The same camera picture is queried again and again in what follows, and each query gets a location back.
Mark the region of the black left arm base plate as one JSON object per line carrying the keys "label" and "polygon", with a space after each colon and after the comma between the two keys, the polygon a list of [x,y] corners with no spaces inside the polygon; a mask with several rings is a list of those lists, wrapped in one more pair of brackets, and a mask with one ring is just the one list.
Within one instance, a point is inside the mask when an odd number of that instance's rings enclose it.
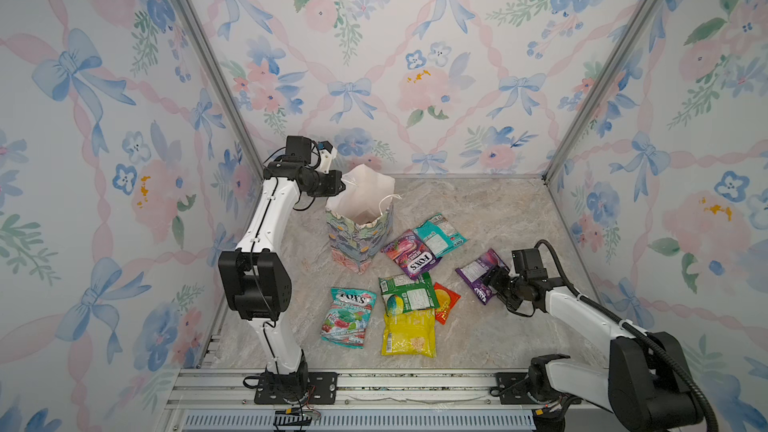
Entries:
{"label": "black left arm base plate", "polygon": [[297,371],[275,374],[265,371],[254,388],[256,405],[334,405],[339,375],[335,372]]}

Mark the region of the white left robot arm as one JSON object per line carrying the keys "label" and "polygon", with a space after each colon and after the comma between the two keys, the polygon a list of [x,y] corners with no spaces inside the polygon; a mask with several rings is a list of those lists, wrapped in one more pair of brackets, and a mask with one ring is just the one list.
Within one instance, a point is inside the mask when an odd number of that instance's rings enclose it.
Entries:
{"label": "white left robot arm", "polygon": [[269,165],[243,237],[219,256],[228,308],[256,331],[267,355],[266,370],[272,374],[293,374],[305,362],[284,317],[292,296],[292,281],[280,256],[288,219],[303,195],[329,198],[345,189],[339,170],[292,162]]}

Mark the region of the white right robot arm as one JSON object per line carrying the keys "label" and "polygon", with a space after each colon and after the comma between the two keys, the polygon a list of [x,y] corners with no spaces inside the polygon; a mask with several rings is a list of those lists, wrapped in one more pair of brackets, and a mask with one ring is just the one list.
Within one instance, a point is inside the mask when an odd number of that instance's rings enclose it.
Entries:
{"label": "white right robot arm", "polygon": [[576,401],[611,412],[628,431],[667,431],[704,424],[716,431],[712,405],[693,379],[682,347],[666,332],[649,332],[621,319],[563,278],[539,273],[510,276],[498,270],[490,281],[513,314],[529,303],[560,320],[597,347],[606,369],[580,364],[566,354],[533,358],[526,376],[508,382],[503,374],[491,390],[501,401],[527,397],[539,404],[541,422],[561,422]]}

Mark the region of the teal red Fox's candy bag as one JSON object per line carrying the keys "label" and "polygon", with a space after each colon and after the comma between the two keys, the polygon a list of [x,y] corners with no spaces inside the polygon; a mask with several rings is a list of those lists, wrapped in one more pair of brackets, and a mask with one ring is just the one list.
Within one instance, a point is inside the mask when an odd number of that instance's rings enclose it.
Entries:
{"label": "teal red Fox's candy bag", "polygon": [[336,345],[361,349],[377,301],[367,290],[332,288],[332,303],[321,325],[320,337]]}

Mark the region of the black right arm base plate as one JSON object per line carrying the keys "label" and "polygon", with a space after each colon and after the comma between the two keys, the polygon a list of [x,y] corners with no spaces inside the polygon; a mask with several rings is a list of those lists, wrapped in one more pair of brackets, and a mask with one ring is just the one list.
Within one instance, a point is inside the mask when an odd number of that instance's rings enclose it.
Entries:
{"label": "black right arm base plate", "polygon": [[502,405],[534,405],[537,401],[530,394],[531,381],[527,372],[497,372],[496,384],[489,394]]}

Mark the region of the floral paper gift bag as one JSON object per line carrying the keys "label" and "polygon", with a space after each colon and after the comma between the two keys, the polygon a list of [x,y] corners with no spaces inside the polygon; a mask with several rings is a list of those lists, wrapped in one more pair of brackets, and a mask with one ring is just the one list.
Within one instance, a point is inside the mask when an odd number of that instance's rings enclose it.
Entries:
{"label": "floral paper gift bag", "polygon": [[325,205],[334,262],[364,274],[389,242],[394,221],[395,179],[358,165],[342,175],[346,189]]}

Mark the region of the purple candy bag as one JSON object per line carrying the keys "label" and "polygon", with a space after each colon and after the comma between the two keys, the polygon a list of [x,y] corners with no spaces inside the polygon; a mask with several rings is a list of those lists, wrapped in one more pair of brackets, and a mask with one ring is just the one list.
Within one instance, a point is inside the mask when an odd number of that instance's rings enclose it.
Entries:
{"label": "purple candy bag", "polygon": [[496,251],[489,248],[477,259],[464,266],[456,268],[455,272],[472,290],[476,298],[483,305],[487,305],[496,295],[496,290],[486,283],[486,278],[495,268],[500,268],[506,273],[510,272],[509,267]]}

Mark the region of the yellow lemon candy bag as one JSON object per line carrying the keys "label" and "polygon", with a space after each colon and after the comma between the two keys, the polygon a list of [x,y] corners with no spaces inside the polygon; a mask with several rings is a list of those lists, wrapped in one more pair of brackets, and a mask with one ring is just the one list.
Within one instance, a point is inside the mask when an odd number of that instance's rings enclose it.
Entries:
{"label": "yellow lemon candy bag", "polygon": [[433,309],[412,311],[384,317],[381,354],[437,356],[435,315]]}

